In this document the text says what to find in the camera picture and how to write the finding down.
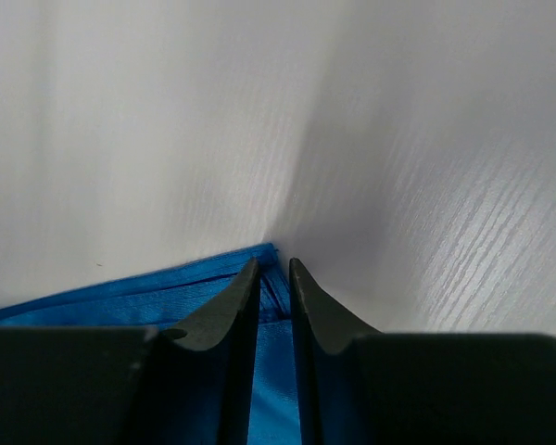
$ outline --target wood grain texture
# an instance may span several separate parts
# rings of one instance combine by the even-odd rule
[[[0,2],[0,306],[261,241],[556,334],[556,0]]]

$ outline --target black plastic part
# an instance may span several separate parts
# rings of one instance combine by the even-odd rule
[[[556,443],[556,338],[381,334],[290,282],[304,445]]]
[[[0,328],[0,445],[110,444],[156,328]]]
[[[173,328],[0,327],[0,445],[246,444],[259,266]]]
[[[246,444],[258,315],[252,260],[159,336],[121,443]]]

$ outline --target blue cloth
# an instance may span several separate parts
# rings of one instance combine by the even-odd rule
[[[261,266],[261,296],[248,443],[299,444],[288,286],[271,244],[4,308],[0,325],[165,328],[226,288],[251,257]]]

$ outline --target fold in fabric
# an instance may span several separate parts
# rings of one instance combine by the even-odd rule
[[[0,309],[0,325],[166,328],[223,291],[252,257],[261,295],[248,443],[299,444],[288,285],[272,244]]]

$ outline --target blue fabric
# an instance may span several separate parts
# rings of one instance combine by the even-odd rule
[[[0,325],[165,328],[226,288],[251,257],[258,259],[262,275],[248,442],[299,444],[288,286],[271,244],[4,308]]]

